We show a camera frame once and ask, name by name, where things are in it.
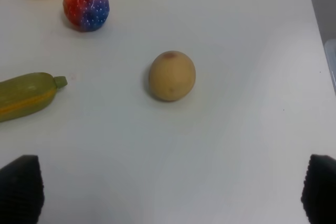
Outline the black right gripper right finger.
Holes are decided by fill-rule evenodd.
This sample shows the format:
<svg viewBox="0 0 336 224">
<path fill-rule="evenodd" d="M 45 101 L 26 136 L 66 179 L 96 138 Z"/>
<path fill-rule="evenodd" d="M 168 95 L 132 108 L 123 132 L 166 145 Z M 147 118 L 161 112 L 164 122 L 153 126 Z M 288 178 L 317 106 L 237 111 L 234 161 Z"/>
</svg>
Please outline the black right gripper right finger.
<svg viewBox="0 0 336 224">
<path fill-rule="evenodd" d="M 335 159 L 310 156 L 301 202 L 310 223 L 335 223 Z"/>
</svg>

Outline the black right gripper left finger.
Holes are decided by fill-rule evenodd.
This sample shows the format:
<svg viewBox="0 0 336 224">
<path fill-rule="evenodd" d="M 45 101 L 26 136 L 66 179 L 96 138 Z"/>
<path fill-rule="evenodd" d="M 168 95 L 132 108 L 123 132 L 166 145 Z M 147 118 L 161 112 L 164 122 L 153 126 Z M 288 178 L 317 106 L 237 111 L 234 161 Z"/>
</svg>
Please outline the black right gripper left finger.
<svg viewBox="0 0 336 224">
<path fill-rule="evenodd" d="M 38 156 L 22 155 L 1 168 L 1 223 L 35 224 L 44 202 Z"/>
</svg>

